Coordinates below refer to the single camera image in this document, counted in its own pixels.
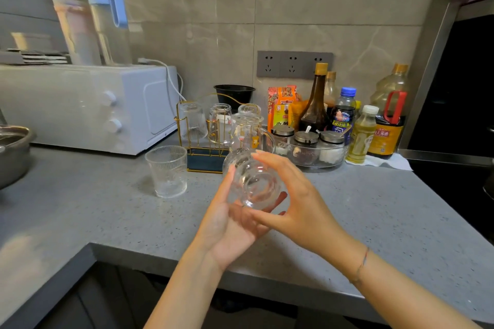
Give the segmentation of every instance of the outlet panel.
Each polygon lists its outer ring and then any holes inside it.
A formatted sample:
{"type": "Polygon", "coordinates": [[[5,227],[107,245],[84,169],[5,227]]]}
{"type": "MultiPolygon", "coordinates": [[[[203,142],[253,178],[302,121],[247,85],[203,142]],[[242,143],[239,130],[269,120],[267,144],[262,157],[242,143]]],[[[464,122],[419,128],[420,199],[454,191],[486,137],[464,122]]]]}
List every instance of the outlet panel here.
{"type": "Polygon", "coordinates": [[[257,76],[274,78],[303,78],[312,80],[316,63],[327,62],[331,70],[331,52],[258,51],[257,76]]]}
{"type": "Polygon", "coordinates": [[[281,51],[280,52],[280,77],[282,78],[304,78],[303,68],[305,52],[281,51]]]}
{"type": "Polygon", "coordinates": [[[257,51],[257,76],[280,77],[280,51],[257,51]]]}

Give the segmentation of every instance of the power cord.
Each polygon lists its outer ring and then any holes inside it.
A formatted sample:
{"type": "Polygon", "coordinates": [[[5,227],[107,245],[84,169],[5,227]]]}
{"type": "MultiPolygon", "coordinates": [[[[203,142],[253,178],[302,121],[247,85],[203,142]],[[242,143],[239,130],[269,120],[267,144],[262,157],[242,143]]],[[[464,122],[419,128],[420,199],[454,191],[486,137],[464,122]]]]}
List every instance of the power cord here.
{"type": "Polygon", "coordinates": [[[137,62],[139,64],[149,64],[149,63],[152,63],[152,62],[157,62],[158,64],[163,65],[166,68],[166,78],[170,82],[170,85],[176,91],[176,93],[178,94],[178,96],[180,96],[182,98],[183,101],[187,101],[187,99],[184,98],[183,95],[182,95],[182,90],[183,90],[183,87],[184,87],[184,80],[183,80],[182,76],[178,73],[178,71],[177,71],[177,76],[178,76],[178,78],[180,78],[180,91],[177,90],[177,88],[173,84],[173,82],[172,82],[172,80],[170,78],[170,70],[168,69],[168,65],[166,65],[164,62],[159,61],[159,60],[155,60],[155,59],[146,59],[146,58],[139,58],[139,59],[137,59],[137,62]]]}

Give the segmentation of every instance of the red bottle handle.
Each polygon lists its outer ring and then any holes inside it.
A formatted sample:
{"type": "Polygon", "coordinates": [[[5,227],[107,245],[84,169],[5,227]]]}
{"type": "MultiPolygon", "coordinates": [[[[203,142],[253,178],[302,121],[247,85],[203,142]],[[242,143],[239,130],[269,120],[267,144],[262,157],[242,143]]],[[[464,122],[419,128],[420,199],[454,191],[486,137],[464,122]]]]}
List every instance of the red bottle handle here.
{"type": "Polygon", "coordinates": [[[405,92],[405,91],[392,91],[389,93],[388,100],[386,101],[386,106],[384,107],[384,114],[383,114],[383,116],[387,122],[389,122],[390,124],[398,124],[398,122],[400,121],[401,111],[403,109],[404,100],[406,99],[406,97],[407,97],[407,92],[405,92]],[[391,98],[396,93],[399,94],[398,95],[398,101],[396,103],[396,108],[395,108],[395,112],[393,113],[393,117],[390,119],[388,117],[388,108],[389,108],[389,104],[391,103],[391,98]]]}

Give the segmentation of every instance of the metal pot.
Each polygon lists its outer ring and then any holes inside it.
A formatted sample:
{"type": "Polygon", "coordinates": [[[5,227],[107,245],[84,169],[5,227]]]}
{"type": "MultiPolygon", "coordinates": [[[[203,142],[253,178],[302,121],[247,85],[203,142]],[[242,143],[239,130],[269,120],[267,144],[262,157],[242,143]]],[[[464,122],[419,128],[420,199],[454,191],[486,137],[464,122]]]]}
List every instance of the metal pot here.
{"type": "Polygon", "coordinates": [[[0,125],[0,189],[9,186],[29,169],[29,142],[34,132],[23,126],[0,125]]]}

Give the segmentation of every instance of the orange package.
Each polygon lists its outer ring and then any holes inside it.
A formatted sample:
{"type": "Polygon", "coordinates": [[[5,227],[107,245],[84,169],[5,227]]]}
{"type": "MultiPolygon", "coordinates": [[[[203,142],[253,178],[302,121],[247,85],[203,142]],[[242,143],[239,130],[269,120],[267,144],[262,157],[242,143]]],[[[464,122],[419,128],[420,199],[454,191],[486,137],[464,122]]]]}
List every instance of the orange package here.
{"type": "Polygon", "coordinates": [[[297,86],[268,88],[268,130],[274,125],[288,125],[288,105],[300,100],[297,86]]]}
{"type": "Polygon", "coordinates": [[[288,126],[293,127],[295,131],[298,131],[298,122],[308,102],[308,100],[294,101],[288,106],[288,126]]]}

